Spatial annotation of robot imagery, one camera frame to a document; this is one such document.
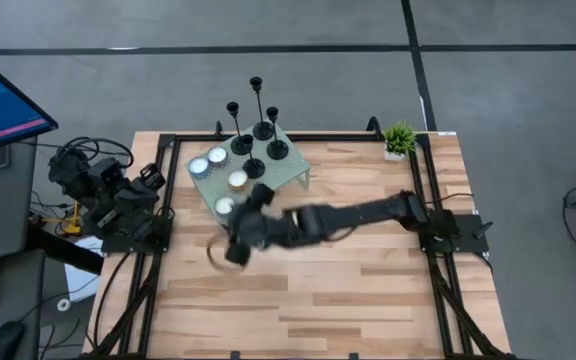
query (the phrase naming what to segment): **gray floor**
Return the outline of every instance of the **gray floor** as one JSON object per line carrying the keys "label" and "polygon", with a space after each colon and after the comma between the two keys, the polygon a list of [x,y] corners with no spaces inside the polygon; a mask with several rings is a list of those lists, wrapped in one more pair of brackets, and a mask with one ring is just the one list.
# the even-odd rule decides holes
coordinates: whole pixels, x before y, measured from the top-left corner
{"label": "gray floor", "polygon": [[[414,0],[420,43],[576,43],[576,1]],[[0,0],[0,48],[407,43],[399,1]],[[576,52],[425,53],[439,130],[460,135],[476,203],[495,222],[492,263],[513,351],[576,359],[576,247],[561,198],[576,186]],[[424,129],[409,53],[0,56],[0,71],[61,124],[40,138],[232,128],[225,104],[254,119],[247,79],[287,129]],[[42,149],[35,188],[60,202]],[[576,211],[569,213],[576,234]],[[47,293],[65,284],[58,264]],[[42,313],[59,340],[90,304]],[[50,328],[44,329],[44,341]],[[79,331],[72,343],[83,341]],[[75,354],[59,349],[54,355]]]}

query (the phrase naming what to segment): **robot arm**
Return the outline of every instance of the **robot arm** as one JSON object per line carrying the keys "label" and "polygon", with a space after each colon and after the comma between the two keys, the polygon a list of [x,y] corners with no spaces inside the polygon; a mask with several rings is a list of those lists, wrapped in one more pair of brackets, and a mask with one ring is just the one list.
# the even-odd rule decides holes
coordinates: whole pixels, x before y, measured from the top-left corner
{"label": "robot arm", "polygon": [[97,238],[119,239],[126,250],[135,243],[156,249],[155,234],[164,226],[153,206],[166,183],[159,169],[148,164],[129,180],[122,173],[126,165],[115,158],[90,164],[91,158],[76,147],[58,151],[49,163],[50,181],[86,209],[83,225]]}
{"label": "robot arm", "polygon": [[228,221],[228,261],[245,266],[251,248],[264,250],[272,245],[284,248],[316,245],[338,240],[331,239],[331,236],[339,230],[352,231],[359,226],[387,220],[398,221],[408,231],[428,231],[443,238],[458,235],[450,211],[429,213],[419,198],[409,191],[341,208],[306,205],[286,209],[280,218],[261,213],[262,206],[270,204],[273,195],[271,189],[258,184],[247,201],[233,209]]}

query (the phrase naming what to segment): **wooden tabletop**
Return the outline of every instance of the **wooden tabletop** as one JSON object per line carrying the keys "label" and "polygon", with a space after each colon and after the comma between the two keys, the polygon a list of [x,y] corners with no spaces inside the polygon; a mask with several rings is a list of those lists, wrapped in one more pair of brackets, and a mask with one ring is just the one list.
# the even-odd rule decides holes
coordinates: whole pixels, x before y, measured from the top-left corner
{"label": "wooden tabletop", "polygon": [[[129,177],[154,161],[159,134],[136,133]],[[442,197],[470,192],[457,136],[430,134],[430,139]],[[395,221],[359,228],[334,244],[255,252],[241,274],[214,270],[206,259],[206,244],[225,239],[225,233],[183,166],[214,145],[185,142],[181,147],[172,197],[173,238],[163,259],[149,358],[225,358],[233,350],[241,351],[242,358],[343,359],[351,352],[372,359],[443,357],[426,258],[417,235]],[[297,146],[312,165],[310,188],[305,191],[296,182],[281,188],[275,210],[314,202],[348,205],[414,190],[409,162],[385,161],[381,143]],[[163,174],[168,173],[169,159],[167,154]],[[419,163],[430,194],[423,158]],[[474,204],[468,197],[455,197],[444,207],[470,213]],[[223,259],[223,248],[215,252]],[[121,257],[106,259],[98,294]],[[490,270],[474,255],[457,254],[455,261],[466,309],[493,344],[510,351]],[[112,284],[100,338],[125,309],[133,266],[134,255]],[[459,351],[451,310],[449,315]],[[140,327],[141,312],[134,322],[131,350],[137,348]]]}

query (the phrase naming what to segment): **white pot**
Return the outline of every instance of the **white pot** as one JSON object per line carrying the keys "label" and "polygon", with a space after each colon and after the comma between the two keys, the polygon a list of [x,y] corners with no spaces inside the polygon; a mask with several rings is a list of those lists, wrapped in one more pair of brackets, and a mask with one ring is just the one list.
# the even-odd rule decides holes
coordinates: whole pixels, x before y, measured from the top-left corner
{"label": "white pot", "polygon": [[386,145],[384,145],[384,159],[388,161],[401,161],[406,158],[406,154],[389,153],[385,150]]}

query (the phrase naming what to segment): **white candle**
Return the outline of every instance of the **white candle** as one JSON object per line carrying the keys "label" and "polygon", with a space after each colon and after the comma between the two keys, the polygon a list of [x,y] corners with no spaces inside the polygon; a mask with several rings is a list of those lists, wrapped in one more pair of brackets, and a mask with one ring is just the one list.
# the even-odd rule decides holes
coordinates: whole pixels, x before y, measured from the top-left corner
{"label": "white candle", "polygon": [[235,200],[230,196],[222,196],[215,202],[215,211],[220,216],[226,216],[230,214],[233,206],[235,206]]}
{"label": "white candle", "polygon": [[228,176],[228,184],[232,186],[235,190],[240,190],[246,185],[248,181],[248,175],[243,170],[235,170]]}
{"label": "white candle", "polygon": [[196,178],[204,177],[208,170],[208,160],[205,158],[194,158],[190,160],[188,169]]}
{"label": "white candle", "polygon": [[226,162],[228,153],[226,149],[216,146],[208,151],[208,160],[216,166],[221,166]]}

